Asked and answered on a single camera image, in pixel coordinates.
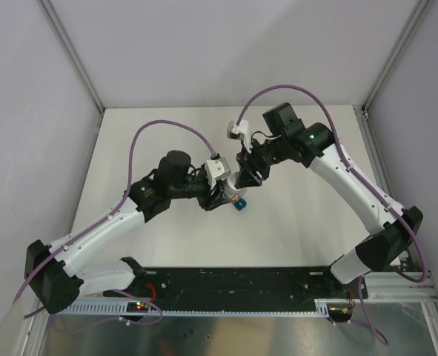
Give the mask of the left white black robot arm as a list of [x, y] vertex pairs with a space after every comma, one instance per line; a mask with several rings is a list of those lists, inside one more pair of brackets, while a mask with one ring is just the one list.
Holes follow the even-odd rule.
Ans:
[[130, 296], [145, 290], [145, 271], [132, 257], [88, 269], [97, 251], [169, 209], [173, 200], [196, 199], [210, 211], [231, 201], [227, 160], [219, 154], [198, 168], [183, 151], [170, 151], [147, 176], [129, 182], [122, 198], [102, 218], [77, 233], [49, 244], [27, 247], [24, 278], [50, 314], [64, 311], [79, 297], [109, 290]]

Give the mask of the aluminium frame post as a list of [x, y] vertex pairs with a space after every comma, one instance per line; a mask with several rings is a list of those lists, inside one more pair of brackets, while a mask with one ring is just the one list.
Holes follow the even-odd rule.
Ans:
[[49, 24], [54, 36], [60, 44], [67, 60], [69, 61], [75, 75], [77, 76], [80, 84], [84, 88], [89, 100], [92, 102], [96, 110], [103, 114], [105, 107], [100, 99], [100, 96], [95, 89], [91, 78], [85, 69], [84, 64], [68, 35], [61, 18], [59, 17], [52, 1], [49, 0], [37, 0], [37, 5], [42, 11], [47, 23]]
[[397, 36], [390, 53], [386, 57], [384, 65], [382, 66], [376, 80], [374, 81], [368, 95], [365, 98], [365, 101], [361, 106], [362, 112], [365, 115], [370, 112], [370, 109], [387, 85], [389, 79], [396, 70], [397, 65], [405, 54], [405, 51], [408, 49], [412, 39], [415, 37], [419, 27], [422, 25], [433, 3], [433, 0], [416, 1], [410, 15], [406, 19], [404, 26]]

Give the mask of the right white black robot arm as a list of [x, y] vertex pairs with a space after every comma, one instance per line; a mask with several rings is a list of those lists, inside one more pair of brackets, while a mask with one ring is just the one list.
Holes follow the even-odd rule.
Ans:
[[330, 296], [341, 297], [356, 278], [383, 271], [409, 247], [422, 212], [417, 207], [405, 208], [371, 182], [321, 122], [305, 126], [287, 102], [265, 112], [263, 118], [271, 132], [264, 142], [252, 137], [245, 120], [228, 126], [228, 137], [242, 143], [236, 156], [235, 186], [260, 186], [272, 165], [291, 160], [311, 169], [346, 201], [369, 235], [334, 261], [323, 280]]

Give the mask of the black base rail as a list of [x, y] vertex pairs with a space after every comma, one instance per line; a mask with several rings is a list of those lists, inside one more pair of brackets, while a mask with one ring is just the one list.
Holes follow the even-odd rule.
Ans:
[[364, 282], [342, 285], [326, 267], [146, 268], [126, 288], [173, 310], [310, 311], [317, 299], [347, 300], [368, 293]]

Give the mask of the blue pill box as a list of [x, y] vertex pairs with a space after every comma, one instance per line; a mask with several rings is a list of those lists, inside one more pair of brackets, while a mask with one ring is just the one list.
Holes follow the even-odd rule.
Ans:
[[243, 209], [245, 209], [247, 207], [247, 202], [245, 199], [241, 198], [241, 199], [238, 199], [237, 201], [235, 201], [233, 203], [233, 206], [237, 211], [242, 211]]

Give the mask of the left aluminium frame post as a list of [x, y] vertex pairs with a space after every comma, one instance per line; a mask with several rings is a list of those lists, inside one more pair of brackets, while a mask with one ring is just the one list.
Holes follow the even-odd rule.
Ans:
[[92, 102], [96, 110], [103, 114], [105, 107], [100, 99], [100, 96], [95, 89], [91, 78], [85, 69], [84, 64], [68, 35], [61, 18], [59, 17], [52, 1], [49, 0], [37, 0], [37, 5], [42, 11], [47, 23], [49, 24], [54, 36], [60, 44], [67, 60], [69, 61], [75, 75], [77, 76], [80, 84], [84, 88], [89, 100]]

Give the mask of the right aluminium frame post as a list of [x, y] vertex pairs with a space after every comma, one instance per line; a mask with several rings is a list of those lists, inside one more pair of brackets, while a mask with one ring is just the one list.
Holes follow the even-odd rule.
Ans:
[[433, 0], [416, 1], [410, 15], [406, 19], [404, 26], [397, 36], [390, 53], [386, 57], [384, 65], [382, 66], [376, 80], [374, 81], [368, 95], [365, 98], [365, 101], [361, 106], [362, 112], [365, 115], [370, 112], [370, 109], [387, 85], [389, 79], [396, 70], [397, 65], [405, 54], [405, 51], [408, 49], [412, 39], [415, 37], [419, 27], [422, 25], [433, 3]]

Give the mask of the aluminium frame crossbar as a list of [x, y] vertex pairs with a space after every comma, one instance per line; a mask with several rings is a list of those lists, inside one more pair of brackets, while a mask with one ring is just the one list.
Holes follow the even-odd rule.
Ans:
[[365, 277], [369, 300], [397, 301], [398, 303], [426, 303], [438, 300], [438, 291], [432, 277], [414, 283], [394, 272], [376, 272]]

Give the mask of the white bottle cap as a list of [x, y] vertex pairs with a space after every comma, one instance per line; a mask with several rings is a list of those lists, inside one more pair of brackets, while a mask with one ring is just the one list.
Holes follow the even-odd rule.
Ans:
[[228, 178], [227, 178], [227, 184], [232, 188], [232, 189], [236, 189], [238, 190], [239, 188], [237, 187], [237, 180], [238, 180], [239, 174], [236, 172], [234, 174], [231, 174]]

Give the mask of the white pill bottle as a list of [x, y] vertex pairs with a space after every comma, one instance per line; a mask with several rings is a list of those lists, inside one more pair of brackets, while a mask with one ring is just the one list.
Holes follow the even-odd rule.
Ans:
[[231, 200], [231, 202], [238, 202], [242, 199], [247, 191], [246, 188], [238, 188], [237, 182], [239, 173], [233, 173], [225, 180], [225, 196]]

